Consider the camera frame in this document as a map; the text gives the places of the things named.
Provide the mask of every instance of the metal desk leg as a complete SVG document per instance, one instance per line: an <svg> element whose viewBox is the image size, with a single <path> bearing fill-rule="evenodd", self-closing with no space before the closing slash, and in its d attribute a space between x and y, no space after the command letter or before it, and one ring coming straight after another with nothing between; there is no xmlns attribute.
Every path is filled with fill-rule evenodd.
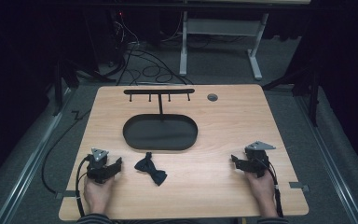
<svg viewBox="0 0 358 224"><path fill-rule="evenodd" d="M252 70L256 80L261 80L262 76L261 76L260 68L258 67L257 59L255 58L255 54L257 53L258 46L260 45L261 36L264 33L264 29L266 27L268 17L269 17L268 13L263 14L263 18L261 19L260 25L257 30L255 45L253 49L248 49L249 62L251 63Z"/></svg>
<svg viewBox="0 0 358 224"><path fill-rule="evenodd" d="M184 77L186 74L187 74L187 12L183 12L182 51L180 53L179 75Z"/></svg>

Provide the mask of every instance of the black oval tray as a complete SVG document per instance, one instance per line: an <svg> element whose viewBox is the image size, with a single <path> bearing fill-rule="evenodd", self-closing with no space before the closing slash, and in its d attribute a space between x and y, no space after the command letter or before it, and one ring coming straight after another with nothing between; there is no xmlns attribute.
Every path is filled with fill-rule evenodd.
<svg viewBox="0 0 358 224"><path fill-rule="evenodd" d="M124 124L127 144L136 149L184 150L194 145L198 127L193 119L176 114L141 114Z"/></svg>

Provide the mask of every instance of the wooden table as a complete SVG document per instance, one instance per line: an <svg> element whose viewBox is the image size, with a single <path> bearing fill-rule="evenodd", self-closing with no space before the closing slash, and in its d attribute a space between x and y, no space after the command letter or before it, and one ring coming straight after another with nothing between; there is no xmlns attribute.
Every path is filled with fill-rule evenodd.
<svg viewBox="0 0 358 224"><path fill-rule="evenodd" d="M138 114L158 113L157 96L130 96L124 90L193 88L186 95L163 95L165 114L183 114L198 125L196 143L183 151L152 151L157 169L168 177L157 186L150 175L134 169L145 157L145 150L129 147L123 137L125 122ZM211 102L207 95L218 100ZM122 157L122 171L115 178L113 199L108 216L113 219L250 217L258 208L241 170L235 169L230 155L245 159L244 147L259 140L275 146L267 151L275 167L286 216L308 213L301 189L291 189L296 173L272 117L264 92L258 85L205 85L158 87L101 87L90 113L89 123L78 151L67 190L75 189L76 170L91 148L108 150L113 163ZM85 212L88 207L85 201ZM76 199L62 201L60 219L77 220Z"/></svg>

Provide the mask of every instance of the person's left hand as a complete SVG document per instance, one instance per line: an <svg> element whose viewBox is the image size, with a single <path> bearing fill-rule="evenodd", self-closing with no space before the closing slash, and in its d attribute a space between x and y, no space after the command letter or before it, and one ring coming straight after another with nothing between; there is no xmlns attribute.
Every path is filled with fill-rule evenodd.
<svg viewBox="0 0 358 224"><path fill-rule="evenodd" d="M89 205L90 213L104 214L111 200L115 177L112 176L104 184L97 184L85 176L84 197Z"/></svg>

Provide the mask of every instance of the round hole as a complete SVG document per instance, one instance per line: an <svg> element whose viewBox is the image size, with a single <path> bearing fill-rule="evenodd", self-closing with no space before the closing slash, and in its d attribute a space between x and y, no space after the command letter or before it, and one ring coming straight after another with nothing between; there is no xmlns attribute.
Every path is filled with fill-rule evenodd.
<svg viewBox="0 0 358 224"><path fill-rule="evenodd" d="M217 100L217 95L214 94L214 93L209 94L208 95L208 100L212 101L212 102L216 101Z"/></svg>

